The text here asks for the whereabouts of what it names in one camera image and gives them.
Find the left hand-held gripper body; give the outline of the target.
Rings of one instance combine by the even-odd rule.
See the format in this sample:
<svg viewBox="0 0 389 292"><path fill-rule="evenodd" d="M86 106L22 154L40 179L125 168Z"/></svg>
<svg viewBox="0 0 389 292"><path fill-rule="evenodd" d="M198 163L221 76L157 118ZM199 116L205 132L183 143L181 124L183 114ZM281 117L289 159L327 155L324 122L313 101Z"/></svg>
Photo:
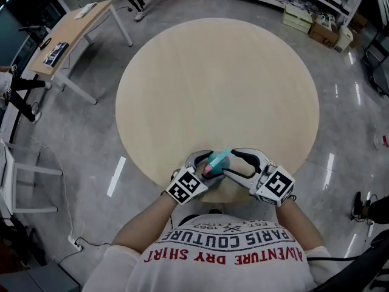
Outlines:
<svg viewBox="0 0 389 292"><path fill-rule="evenodd" d="M183 205L208 191L208 182L196 171L196 165L191 162L176 169L171 176L170 185L165 189L165 193L178 204Z"/></svg>

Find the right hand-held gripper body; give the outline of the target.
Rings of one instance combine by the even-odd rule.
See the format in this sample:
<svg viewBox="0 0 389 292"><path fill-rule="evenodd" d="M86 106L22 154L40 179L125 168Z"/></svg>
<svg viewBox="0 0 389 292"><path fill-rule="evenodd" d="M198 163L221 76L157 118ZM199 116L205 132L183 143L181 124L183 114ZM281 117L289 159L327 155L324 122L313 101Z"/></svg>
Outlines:
<svg viewBox="0 0 389 292"><path fill-rule="evenodd" d="M291 195L295 179L282 167L269 162L249 189L257 200L280 207Z"/></svg>

